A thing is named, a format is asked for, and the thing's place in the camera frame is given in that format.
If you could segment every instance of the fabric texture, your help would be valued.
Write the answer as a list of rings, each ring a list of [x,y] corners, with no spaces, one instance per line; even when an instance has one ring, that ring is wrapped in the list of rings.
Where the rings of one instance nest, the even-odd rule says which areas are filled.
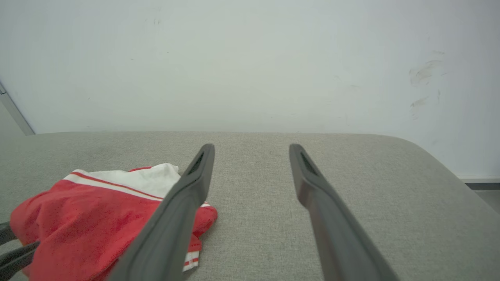
[[[424,149],[390,136],[29,136],[0,149],[0,219],[8,221],[18,204],[75,168],[130,170],[170,162],[182,174],[206,143],[215,145],[207,201],[220,217],[201,236],[202,265],[186,272],[190,281],[323,280],[309,213],[295,194],[292,143],[307,150],[402,281],[498,280],[500,216]]]
[[[169,163],[129,172],[78,169],[24,201],[10,226],[23,245],[40,245],[23,272],[32,281],[105,280],[179,180],[178,170]],[[199,237],[216,218],[206,202],[197,210],[184,271],[198,266]]]

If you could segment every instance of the gray fabric surface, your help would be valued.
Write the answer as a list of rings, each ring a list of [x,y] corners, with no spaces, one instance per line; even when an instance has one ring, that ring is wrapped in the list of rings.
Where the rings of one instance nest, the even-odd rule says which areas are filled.
[[[401,280],[498,280],[500,216],[426,151],[363,134],[85,132],[28,136],[0,151],[0,220],[74,169],[173,163],[215,145],[208,202],[219,218],[189,280],[322,280],[288,146],[299,143]]]

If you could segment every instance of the red towel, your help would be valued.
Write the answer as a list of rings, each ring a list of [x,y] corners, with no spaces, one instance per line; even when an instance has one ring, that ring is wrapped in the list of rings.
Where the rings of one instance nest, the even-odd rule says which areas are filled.
[[[23,202],[12,212],[10,227],[23,245],[40,241],[23,272],[31,281],[105,280],[179,179],[177,169],[162,164],[130,172],[75,170]],[[198,237],[216,218],[206,202],[197,210],[184,271],[198,265]]]

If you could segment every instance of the white wall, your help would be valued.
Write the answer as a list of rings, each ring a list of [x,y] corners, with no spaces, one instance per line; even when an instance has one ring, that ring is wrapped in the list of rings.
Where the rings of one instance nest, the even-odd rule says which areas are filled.
[[[25,134],[0,102],[0,144],[24,137]]]
[[[0,81],[36,133],[375,133],[500,178],[500,1],[16,0]]]

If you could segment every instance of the gray upholstered bench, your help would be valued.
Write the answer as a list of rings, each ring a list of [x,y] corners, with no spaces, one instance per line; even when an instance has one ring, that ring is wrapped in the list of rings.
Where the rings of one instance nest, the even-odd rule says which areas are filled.
[[[0,150],[0,222],[74,169],[187,167],[216,149],[208,201],[219,218],[189,280],[322,280],[309,214],[297,201],[289,144],[304,146],[401,280],[500,280],[500,215],[434,157],[367,134],[74,132]],[[2,248],[1,253],[17,245]],[[14,280],[24,280],[18,273]]]

